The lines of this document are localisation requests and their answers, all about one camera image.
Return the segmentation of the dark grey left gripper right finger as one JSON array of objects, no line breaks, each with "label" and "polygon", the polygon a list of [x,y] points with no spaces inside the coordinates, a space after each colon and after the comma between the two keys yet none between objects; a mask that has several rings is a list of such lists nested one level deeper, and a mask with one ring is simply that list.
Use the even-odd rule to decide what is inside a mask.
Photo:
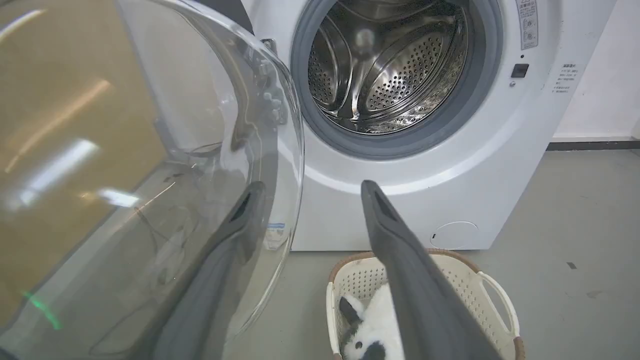
[{"label": "dark grey left gripper right finger", "polygon": [[385,266],[407,360],[499,360],[500,353],[375,181],[361,183],[368,239]]}]

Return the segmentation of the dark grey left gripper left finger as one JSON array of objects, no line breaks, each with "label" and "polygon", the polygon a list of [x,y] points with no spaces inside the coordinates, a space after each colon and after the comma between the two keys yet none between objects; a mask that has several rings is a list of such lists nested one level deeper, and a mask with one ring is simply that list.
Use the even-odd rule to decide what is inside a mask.
[{"label": "dark grey left gripper left finger", "polygon": [[266,185],[250,183],[202,247],[188,281],[154,330],[148,360],[221,360],[266,232]]}]

